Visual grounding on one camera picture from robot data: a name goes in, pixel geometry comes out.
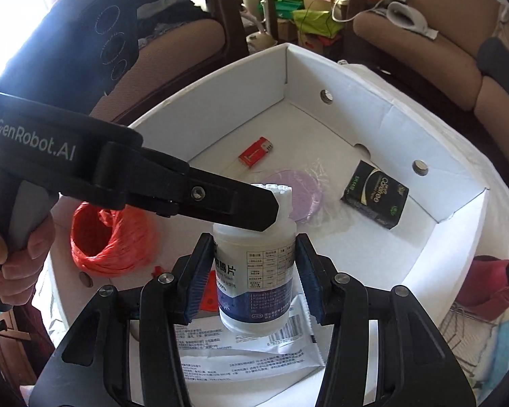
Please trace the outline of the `person's left hand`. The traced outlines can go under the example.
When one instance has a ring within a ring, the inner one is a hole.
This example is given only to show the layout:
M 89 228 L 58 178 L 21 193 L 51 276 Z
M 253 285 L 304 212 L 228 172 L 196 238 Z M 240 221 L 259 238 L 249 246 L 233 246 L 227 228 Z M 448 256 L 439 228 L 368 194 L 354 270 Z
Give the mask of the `person's left hand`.
M 25 249 L 8 252 L 0 235 L 0 300 L 4 304 L 21 306 L 29 302 L 45 259 L 55 240 L 52 215 L 32 232 Z

